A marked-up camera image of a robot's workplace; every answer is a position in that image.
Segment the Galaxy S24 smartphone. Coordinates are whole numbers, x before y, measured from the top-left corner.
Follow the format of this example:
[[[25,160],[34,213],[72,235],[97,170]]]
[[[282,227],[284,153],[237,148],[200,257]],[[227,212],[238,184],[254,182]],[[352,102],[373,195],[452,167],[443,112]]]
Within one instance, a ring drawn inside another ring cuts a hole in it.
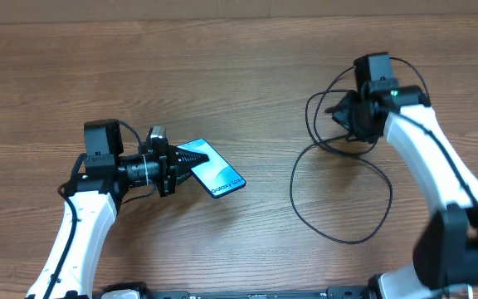
[[[192,168],[192,174],[214,199],[246,186],[246,180],[205,139],[193,140],[178,147],[207,155],[209,161]]]

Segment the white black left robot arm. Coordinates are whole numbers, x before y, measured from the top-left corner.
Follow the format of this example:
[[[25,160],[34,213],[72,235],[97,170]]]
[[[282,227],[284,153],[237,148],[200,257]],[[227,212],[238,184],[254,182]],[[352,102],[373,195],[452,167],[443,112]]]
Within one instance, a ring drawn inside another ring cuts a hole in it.
[[[85,123],[85,152],[57,190],[64,200],[61,226],[27,297],[90,298],[105,238],[128,191],[149,186],[162,197],[174,194],[192,168],[209,160],[170,145],[159,126],[139,140],[136,154],[125,156],[124,125],[116,119]]]

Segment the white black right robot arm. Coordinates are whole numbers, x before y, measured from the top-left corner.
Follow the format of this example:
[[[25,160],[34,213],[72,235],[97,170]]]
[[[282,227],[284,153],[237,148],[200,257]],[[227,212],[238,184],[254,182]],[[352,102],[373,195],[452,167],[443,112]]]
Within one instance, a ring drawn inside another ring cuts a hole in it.
[[[478,286],[478,178],[441,130],[426,85],[401,86],[386,52],[354,60],[355,89],[326,109],[348,142],[384,138],[422,191],[430,221],[410,264],[370,279],[368,298],[438,298]]]

